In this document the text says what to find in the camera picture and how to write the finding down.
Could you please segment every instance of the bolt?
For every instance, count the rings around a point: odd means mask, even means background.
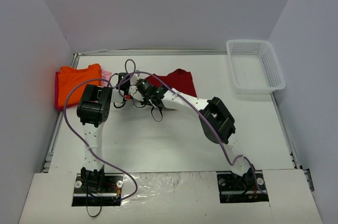
[[[117,187],[117,188],[120,188],[120,189],[121,189],[122,186],[123,186],[123,182],[122,182],[122,181],[117,181],[117,182],[116,182],[116,187]]]
[[[81,181],[76,181],[76,182],[75,182],[75,185],[74,185],[74,187],[75,187],[76,189],[79,189],[79,188],[81,188],[81,186],[82,186],[82,183],[81,183]]]
[[[257,178],[257,183],[262,186],[264,184],[263,178]]]
[[[226,180],[224,178],[221,178],[220,180],[218,180],[218,184],[220,186],[225,186],[226,185]]]

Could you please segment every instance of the orange cloth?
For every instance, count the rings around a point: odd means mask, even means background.
[[[63,107],[65,100],[70,93],[70,91],[77,86],[78,84],[90,80],[90,79],[99,79],[101,78],[101,66],[99,64],[92,64],[86,69],[77,70],[72,67],[61,67],[60,73],[58,75],[59,80],[59,96],[58,96],[58,106]],[[100,81],[92,81],[88,84],[99,86]],[[86,84],[79,87],[71,95],[68,100],[68,105],[77,104],[82,96],[83,91],[85,90]]]

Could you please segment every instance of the white wall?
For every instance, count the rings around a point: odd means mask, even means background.
[[[18,223],[57,117],[54,74],[72,57],[43,0],[0,5],[0,223]]]
[[[268,39],[288,0],[45,0],[73,52]]]
[[[269,40],[286,78],[277,93],[324,223],[338,219],[338,0],[289,0]]]

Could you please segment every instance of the white table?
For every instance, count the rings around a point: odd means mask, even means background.
[[[166,111],[157,123],[148,108],[126,105],[111,107],[103,157],[133,173],[137,195],[120,207],[104,207],[95,220],[83,207],[72,207],[83,144],[62,123],[49,173],[34,176],[20,223],[321,223],[304,173],[294,169],[271,96],[235,94],[225,56],[83,56],[78,68],[100,63],[103,69],[122,72],[131,58],[137,69],[158,75],[177,68],[190,71],[198,97],[221,98],[234,116],[237,130],[232,137],[256,169],[263,170],[269,202],[220,204],[215,171],[230,168],[220,147],[204,136],[199,120]],[[68,116],[82,133],[76,109],[68,109]],[[105,170],[115,172],[107,166]],[[129,194],[133,184],[126,176],[124,180],[123,194]]]

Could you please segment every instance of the mesh basket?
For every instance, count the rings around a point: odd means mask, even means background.
[[[227,42],[234,90],[239,94],[269,94],[285,88],[274,48],[267,41]]]

